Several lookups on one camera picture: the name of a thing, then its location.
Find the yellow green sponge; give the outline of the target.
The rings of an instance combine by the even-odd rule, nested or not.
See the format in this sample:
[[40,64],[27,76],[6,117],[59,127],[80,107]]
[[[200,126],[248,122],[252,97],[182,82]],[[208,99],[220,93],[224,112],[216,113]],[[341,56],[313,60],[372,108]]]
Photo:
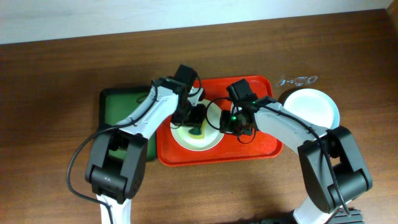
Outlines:
[[193,139],[204,139],[205,138],[205,127],[207,122],[203,121],[200,127],[193,127],[188,130],[188,136]]

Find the cream white plate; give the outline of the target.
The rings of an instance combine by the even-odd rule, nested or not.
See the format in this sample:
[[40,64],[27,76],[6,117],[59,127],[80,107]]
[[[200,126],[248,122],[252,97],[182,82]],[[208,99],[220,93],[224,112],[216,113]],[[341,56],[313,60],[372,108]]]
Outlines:
[[[207,117],[210,123],[216,127],[220,127],[221,109],[215,103],[212,103],[208,109]],[[173,138],[179,145],[191,151],[206,151],[215,147],[223,138],[224,134],[217,129],[212,128],[208,122],[205,127],[204,139],[193,139],[188,136],[188,130],[191,127],[171,124],[170,130]]]

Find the light blue plate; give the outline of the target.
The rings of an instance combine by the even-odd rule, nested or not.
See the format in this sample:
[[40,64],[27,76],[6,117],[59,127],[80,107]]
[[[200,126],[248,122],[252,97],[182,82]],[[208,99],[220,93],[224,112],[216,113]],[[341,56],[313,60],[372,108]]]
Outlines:
[[284,108],[317,126],[335,129],[340,125],[340,112],[336,103],[320,90],[296,90],[286,98]]

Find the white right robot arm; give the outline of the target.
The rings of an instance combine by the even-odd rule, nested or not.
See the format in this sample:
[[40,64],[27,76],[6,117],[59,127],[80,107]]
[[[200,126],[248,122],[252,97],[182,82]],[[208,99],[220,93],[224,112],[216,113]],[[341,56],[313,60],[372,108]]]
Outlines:
[[289,216],[292,223],[326,223],[338,209],[370,190],[373,180],[354,136],[347,128],[328,129],[309,123],[267,96],[232,100],[224,110],[220,132],[235,136],[268,134],[299,157],[307,198]]

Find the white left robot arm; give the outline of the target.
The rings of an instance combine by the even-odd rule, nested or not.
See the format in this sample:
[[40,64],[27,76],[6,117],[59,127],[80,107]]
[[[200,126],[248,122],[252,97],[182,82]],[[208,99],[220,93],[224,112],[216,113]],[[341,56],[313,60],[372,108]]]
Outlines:
[[102,223],[129,223],[132,199],[145,173],[147,145],[158,127],[169,117],[185,125],[203,88],[194,87],[196,77],[160,78],[151,83],[144,101],[124,119],[97,130],[85,179],[100,205]]

